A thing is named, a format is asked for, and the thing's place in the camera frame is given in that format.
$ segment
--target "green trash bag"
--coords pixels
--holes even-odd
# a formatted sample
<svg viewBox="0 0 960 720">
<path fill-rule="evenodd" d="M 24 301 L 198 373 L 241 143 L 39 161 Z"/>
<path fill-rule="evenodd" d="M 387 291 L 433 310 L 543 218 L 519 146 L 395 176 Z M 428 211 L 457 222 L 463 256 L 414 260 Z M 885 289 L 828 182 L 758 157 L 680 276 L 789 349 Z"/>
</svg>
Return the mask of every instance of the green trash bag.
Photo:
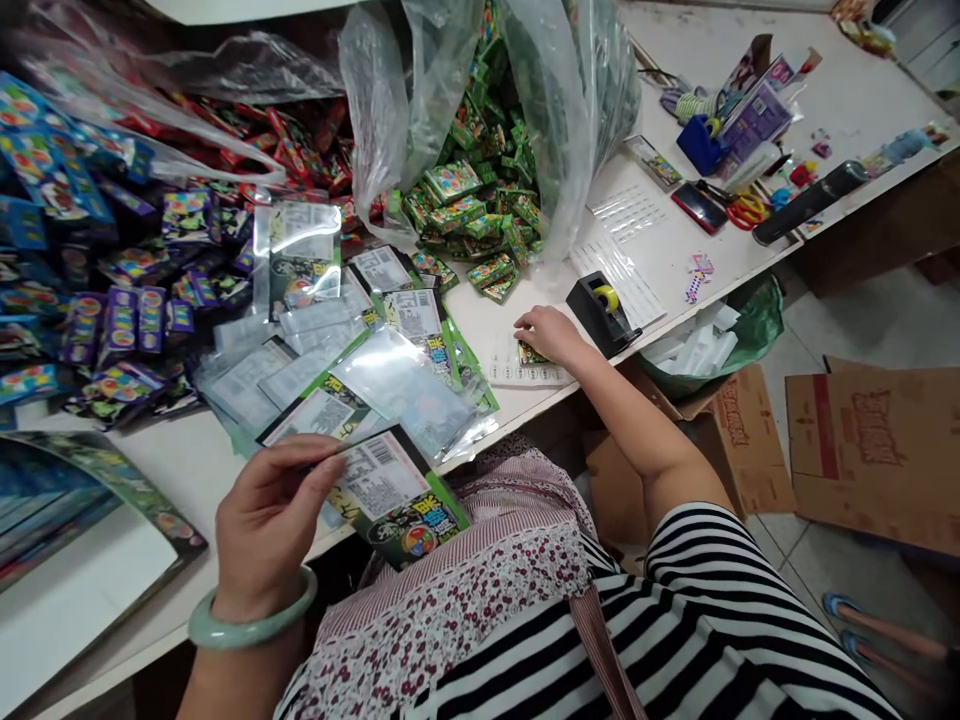
<svg viewBox="0 0 960 720">
<path fill-rule="evenodd" d="M 758 275 L 741 285 L 727 297 L 727 305 L 740 311 L 737 324 L 730 328 L 737 335 L 737 346 L 715 375 L 670 375 L 648 362 L 642 354 L 635 356 L 643 371 L 671 401 L 682 400 L 711 380 L 757 362 L 770 352 L 773 343 L 783 333 L 783 292 L 773 273 Z"/>
</svg>

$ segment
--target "green bangle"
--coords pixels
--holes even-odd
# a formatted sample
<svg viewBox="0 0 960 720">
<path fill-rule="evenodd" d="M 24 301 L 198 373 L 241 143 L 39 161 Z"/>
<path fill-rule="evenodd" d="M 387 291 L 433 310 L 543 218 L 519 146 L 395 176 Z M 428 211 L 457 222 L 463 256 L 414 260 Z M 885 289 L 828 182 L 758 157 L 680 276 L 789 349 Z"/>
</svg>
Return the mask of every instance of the green bangle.
<svg viewBox="0 0 960 720">
<path fill-rule="evenodd" d="M 217 596 L 217 589 L 214 588 L 190 616 L 187 636 L 194 645 L 208 650 L 238 650 L 265 643 L 300 619 L 317 596 L 317 576 L 313 570 L 301 565 L 300 576 L 307 581 L 307 589 L 299 600 L 276 615 L 242 625 L 220 622 L 210 614 L 213 599 Z"/>
</svg>

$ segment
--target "striped shirt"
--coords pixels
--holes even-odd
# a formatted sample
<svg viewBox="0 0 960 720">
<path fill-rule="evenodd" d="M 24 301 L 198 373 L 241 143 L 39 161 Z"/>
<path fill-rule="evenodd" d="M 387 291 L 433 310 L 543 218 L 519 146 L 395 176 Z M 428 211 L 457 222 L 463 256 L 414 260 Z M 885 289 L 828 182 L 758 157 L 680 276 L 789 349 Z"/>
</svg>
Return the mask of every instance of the striped shirt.
<svg viewBox="0 0 960 720">
<path fill-rule="evenodd" d="M 614 649 L 651 718 L 896 718 L 806 610 L 743 524 L 706 503 L 657 528 L 646 578 L 583 536 Z M 568 603 L 488 636 L 400 718 L 608 717 Z"/>
</svg>

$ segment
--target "scissors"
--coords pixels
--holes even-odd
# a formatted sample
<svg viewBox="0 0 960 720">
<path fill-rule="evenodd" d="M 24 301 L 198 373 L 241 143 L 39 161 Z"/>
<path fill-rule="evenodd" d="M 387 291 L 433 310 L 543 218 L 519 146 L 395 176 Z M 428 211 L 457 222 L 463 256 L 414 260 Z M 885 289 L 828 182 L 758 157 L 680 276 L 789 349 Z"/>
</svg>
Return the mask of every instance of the scissors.
<svg viewBox="0 0 960 720">
<path fill-rule="evenodd" d="M 697 190 L 706 193 L 724 207 L 730 222 L 741 230 L 753 230 L 767 219 L 767 205 L 759 195 L 745 192 L 734 195 L 714 187 L 706 180 L 697 181 Z"/>
</svg>

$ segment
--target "blue slipper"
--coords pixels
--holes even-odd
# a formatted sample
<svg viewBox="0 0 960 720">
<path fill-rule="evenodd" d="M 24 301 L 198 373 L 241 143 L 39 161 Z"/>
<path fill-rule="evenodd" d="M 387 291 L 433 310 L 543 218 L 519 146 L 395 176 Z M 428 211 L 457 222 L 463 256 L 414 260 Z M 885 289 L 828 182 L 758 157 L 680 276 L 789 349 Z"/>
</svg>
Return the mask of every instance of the blue slipper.
<svg viewBox="0 0 960 720">
<path fill-rule="evenodd" d="M 856 610 L 857 612 L 863 612 L 859 606 L 846 595 L 837 595 L 836 593 L 824 593 L 823 598 L 820 600 L 820 604 L 823 605 L 824 612 L 827 613 L 830 617 L 835 617 L 837 620 L 843 620 L 843 616 L 840 615 L 840 606 L 846 605 L 847 607 Z"/>
<path fill-rule="evenodd" d="M 872 660 L 868 659 L 866 656 L 862 655 L 859 650 L 857 650 L 858 644 L 866 645 L 867 647 L 873 647 L 870 645 L 870 641 L 863 637 L 863 635 L 857 635 L 855 632 L 851 632 L 850 630 L 844 630 L 840 633 L 840 645 L 843 646 L 844 650 L 850 653 L 855 660 L 865 662 L 867 665 L 873 665 Z"/>
</svg>

